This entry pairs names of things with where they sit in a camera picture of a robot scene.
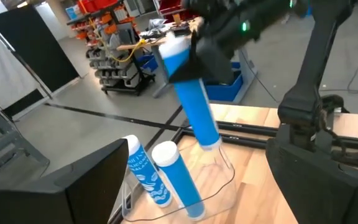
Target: yellow cable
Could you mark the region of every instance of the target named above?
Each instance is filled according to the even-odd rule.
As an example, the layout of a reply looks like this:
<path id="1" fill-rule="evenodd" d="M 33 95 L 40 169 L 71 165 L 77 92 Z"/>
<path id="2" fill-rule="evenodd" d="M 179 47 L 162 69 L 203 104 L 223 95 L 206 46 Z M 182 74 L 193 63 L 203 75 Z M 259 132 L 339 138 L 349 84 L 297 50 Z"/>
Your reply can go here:
<path id="1" fill-rule="evenodd" d="M 84 6 L 84 4 L 82 3 L 81 0 L 80 0 L 80 4 L 81 4 L 82 8 L 84 9 L 85 14 L 87 14 L 88 11 L 86 11 L 85 6 Z M 89 19 L 89 22 L 90 22 L 91 26 L 93 27 L 93 29 L 96 30 L 96 25 L 93 23 L 92 19 L 91 19 L 91 18 L 88 18 L 88 19 Z M 102 45 L 103 45 L 103 47 L 104 47 L 104 51 L 106 51 L 106 53 L 109 54 L 109 57 L 110 57 L 110 58 L 112 58 L 112 59 L 114 59 L 114 60 L 116 60 L 116 61 L 118 61 L 118 62 L 126 62 L 126 61 L 128 61 L 128 60 L 132 57 L 132 55 L 134 54 L 135 50 L 137 50 L 137 49 L 140 47 L 140 45 L 146 43 L 146 41 L 145 41 L 144 39 L 140 39 L 139 42 L 135 45 L 135 47 L 134 47 L 134 49 L 132 50 L 132 52 L 129 54 L 129 56 L 128 56 L 127 58 L 125 58 L 124 60 L 119 60 L 118 58 L 115 58 L 112 54 L 110 54 L 110 51 L 109 51 L 108 48 L 106 47 L 106 43 L 105 43 L 105 41 L 103 40 L 103 38 L 100 36 L 99 32 L 95 32 L 95 34 L 98 36 L 98 38 L 99 38 L 100 41 L 102 42 Z"/>

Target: wooden tabletop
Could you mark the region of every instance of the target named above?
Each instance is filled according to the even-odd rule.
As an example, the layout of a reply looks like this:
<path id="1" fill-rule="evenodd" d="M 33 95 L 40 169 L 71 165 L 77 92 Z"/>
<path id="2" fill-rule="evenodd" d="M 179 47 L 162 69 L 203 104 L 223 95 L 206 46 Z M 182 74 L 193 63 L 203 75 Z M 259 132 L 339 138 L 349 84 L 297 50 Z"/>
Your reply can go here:
<path id="1" fill-rule="evenodd" d="M 231 106 L 231 105 L 211 105 L 214 117 L 218 121 L 233 123 L 253 124 L 277 128 L 280 121 L 275 108 L 259 108 L 251 106 Z M 335 117 L 334 131 L 341 136 L 352 136 L 358 138 L 358 114 L 339 114 Z M 256 136 L 244 133 L 231 133 L 238 136 L 249 136 L 253 138 L 266 139 L 265 136 Z M 218 185 L 219 179 L 211 173 L 209 179 L 204 181 L 214 181 L 199 187 L 197 181 L 199 177 L 193 176 L 192 164 L 195 161 L 205 159 L 200 147 L 195 144 L 193 137 L 185 136 L 178 144 L 181 155 L 188 166 L 193 180 L 199 188 L 200 194 L 206 190 L 205 186 Z M 227 223 L 227 224 L 295 224 L 297 223 L 290 207 L 284 196 L 274 181 L 266 160 L 265 151 L 232 144 L 223 144 L 229 160 L 233 164 L 236 174 L 234 177 L 237 199 L 235 206 L 231 209 L 219 213 L 213 217 L 205 219 L 202 224 L 207 223 Z M 223 207 L 224 202 L 215 202 L 217 206 Z M 129 218 L 137 219 L 141 217 L 154 217 L 163 214 L 163 209 L 156 207 L 151 198 L 143 193 L 136 201 L 135 208 Z M 192 223 L 185 216 L 170 215 L 160 218 L 152 223 Z"/>
<path id="2" fill-rule="evenodd" d="M 190 30 L 195 30 L 198 27 L 198 24 L 200 24 L 200 22 L 202 21 L 201 17 L 196 17 L 190 21 L 188 21 L 189 26 L 190 26 Z M 167 26 L 172 26 L 173 23 L 169 23 L 166 24 Z M 144 45 L 142 45 L 142 47 L 150 47 L 150 46 L 155 46 L 155 45 L 161 45 L 163 43 L 165 43 L 167 41 L 166 37 L 163 37 L 161 39 L 159 39 L 158 41 L 151 41 L 149 43 L 146 43 Z M 120 45 L 119 47 L 117 47 L 117 50 L 129 50 L 129 49 L 134 49 L 136 47 L 136 44 L 126 44 L 126 45 Z"/>

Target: black panel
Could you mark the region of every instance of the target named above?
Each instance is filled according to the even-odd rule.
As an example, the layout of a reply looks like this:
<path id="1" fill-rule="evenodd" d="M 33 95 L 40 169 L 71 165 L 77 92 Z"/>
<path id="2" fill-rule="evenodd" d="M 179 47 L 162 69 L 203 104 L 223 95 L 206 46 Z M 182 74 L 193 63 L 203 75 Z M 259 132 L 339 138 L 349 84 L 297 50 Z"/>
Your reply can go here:
<path id="1" fill-rule="evenodd" d="M 35 102 L 41 100 L 43 96 L 38 90 L 34 90 L 29 93 L 27 96 L 19 99 L 11 106 L 8 106 L 4 109 L 4 113 L 10 117 L 14 116 L 15 114 L 21 112 L 22 110 L 26 109 L 28 106 L 34 104 Z"/>
<path id="2" fill-rule="evenodd" d="M 79 76 L 32 6 L 1 13 L 0 33 L 51 91 Z"/>

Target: white cap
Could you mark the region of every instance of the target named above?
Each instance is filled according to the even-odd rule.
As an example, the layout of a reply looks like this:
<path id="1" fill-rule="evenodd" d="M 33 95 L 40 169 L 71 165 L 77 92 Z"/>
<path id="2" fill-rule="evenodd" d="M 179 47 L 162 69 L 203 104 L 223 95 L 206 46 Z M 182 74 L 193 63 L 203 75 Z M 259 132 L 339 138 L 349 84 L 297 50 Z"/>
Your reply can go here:
<path id="1" fill-rule="evenodd" d="M 133 134 L 123 137 L 124 139 L 127 139 L 128 141 L 128 151 L 129 155 L 131 156 L 137 152 L 138 149 L 140 149 L 140 142 L 139 139 L 134 136 Z"/>
<path id="2" fill-rule="evenodd" d="M 185 37 L 167 34 L 167 41 L 158 48 L 162 58 L 171 57 L 189 48 L 190 41 Z"/>
<path id="3" fill-rule="evenodd" d="M 173 141 L 162 142 L 156 145 L 152 151 L 152 158 L 160 167 L 172 165 L 179 156 L 178 146 Z"/>

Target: storage rack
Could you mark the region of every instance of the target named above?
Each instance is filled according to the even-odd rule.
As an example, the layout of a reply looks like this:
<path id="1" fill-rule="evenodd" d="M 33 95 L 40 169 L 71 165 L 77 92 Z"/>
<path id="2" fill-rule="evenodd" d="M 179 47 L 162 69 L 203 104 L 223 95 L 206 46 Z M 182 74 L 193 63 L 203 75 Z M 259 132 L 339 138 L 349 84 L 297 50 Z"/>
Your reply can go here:
<path id="1" fill-rule="evenodd" d="M 121 10 L 120 18 L 118 18 L 116 14 L 116 10 Z M 111 15 L 111 21 L 107 23 L 108 25 L 113 26 L 113 25 L 131 22 L 132 27 L 135 31 L 136 24 L 133 23 L 134 18 L 129 17 L 126 8 L 123 4 L 123 0 L 119 0 L 113 5 L 100 9 L 96 12 L 87 13 L 83 16 L 80 16 L 79 18 L 72 19 L 69 22 L 67 22 L 67 25 L 73 26 L 72 27 L 73 30 L 85 30 L 86 46 L 89 47 L 88 52 L 96 52 L 96 51 L 99 52 L 99 55 L 97 57 L 95 57 L 94 55 L 90 55 L 87 52 L 87 57 L 90 60 L 90 66 L 94 69 L 97 69 L 97 71 L 95 72 L 95 76 L 99 78 L 100 84 L 102 85 L 101 89 L 102 91 L 105 92 L 105 94 L 108 94 L 108 91 L 118 91 L 124 93 L 134 93 L 137 96 L 139 96 L 141 92 L 149 85 L 151 80 L 155 81 L 155 75 L 146 74 L 142 71 L 141 64 L 139 64 L 139 62 L 136 59 L 136 55 L 138 55 L 137 54 L 138 52 L 135 52 L 131 56 L 128 63 L 125 63 L 124 65 L 121 64 L 118 65 L 118 63 L 112 57 L 119 58 L 119 59 L 127 58 L 131 52 L 128 53 L 125 51 L 117 51 L 115 49 L 120 44 L 120 40 L 118 38 L 118 35 L 116 35 L 116 31 L 113 35 L 116 35 L 118 45 L 110 46 L 108 44 L 106 46 L 107 47 L 106 49 L 109 52 L 106 52 L 106 49 L 101 44 L 101 40 L 99 38 L 96 38 L 94 34 L 94 27 L 91 24 L 87 23 L 91 19 L 97 25 L 102 24 L 99 18 L 101 16 L 104 16 L 107 12 L 110 12 Z M 102 35 L 103 30 L 98 32 L 100 36 L 103 38 Z M 117 75 L 123 73 L 126 74 L 129 70 L 132 71 L 131 76 L 120 77 L 119 75 Z M 134 81 L 138 80 L 138 82 L 135 82 L 136 85 L 134 86 L 125 85 L 126 82 L 130 83 L 133 80 Z"/>

